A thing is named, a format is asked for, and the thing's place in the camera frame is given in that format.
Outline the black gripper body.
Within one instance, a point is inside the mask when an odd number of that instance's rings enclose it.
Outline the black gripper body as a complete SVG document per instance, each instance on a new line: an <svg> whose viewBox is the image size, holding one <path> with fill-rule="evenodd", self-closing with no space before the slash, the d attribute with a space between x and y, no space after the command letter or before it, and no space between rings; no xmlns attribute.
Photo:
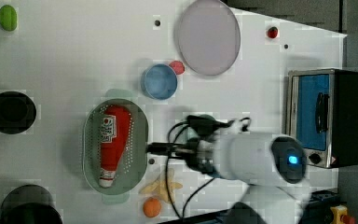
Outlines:
<svg viewBox="0 0 358 224"><path fill-rule="evenodd" d="M186 165L193 171L219 177L213 159L213 138L216 131L227 128L229 123L195 115L187 116L186 123L196 133L196 137L189 138L185 143L185 149L190 150L185 156Z"/></svg>

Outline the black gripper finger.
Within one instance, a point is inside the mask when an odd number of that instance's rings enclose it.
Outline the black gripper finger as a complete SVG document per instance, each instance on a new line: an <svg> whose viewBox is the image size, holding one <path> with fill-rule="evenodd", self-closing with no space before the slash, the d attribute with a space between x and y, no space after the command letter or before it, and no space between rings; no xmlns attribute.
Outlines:
<svg viewBox="0 0 358 224"><path fill-rule="evenodd" d="M157 156L171 156L171 157L186 157L190 155L189 150L175 150L175 151L148 151L148 153Z"/></svg>
<svg viewBox="0 0 358 224"><path fill-rule="evenodd" d="M148 151L168 151L176 150L177 148L184 148L184 144L175 143L151 143L147 146Z"/></svg>

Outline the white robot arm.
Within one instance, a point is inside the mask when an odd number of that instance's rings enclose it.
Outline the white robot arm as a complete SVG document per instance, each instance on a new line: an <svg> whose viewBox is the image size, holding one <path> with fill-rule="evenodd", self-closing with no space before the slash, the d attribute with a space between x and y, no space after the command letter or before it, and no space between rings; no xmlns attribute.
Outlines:
<svg viewBox="0 0 358 224"><path fill-rule="evenodd" d="M181 125L195 137L182 144L151 143L146 151L183 160L214 179L246 184L224 224L299 224L311 196L305 150L289 135L250 132L250 123L248 118L221 122L189 115Z"/></svg>

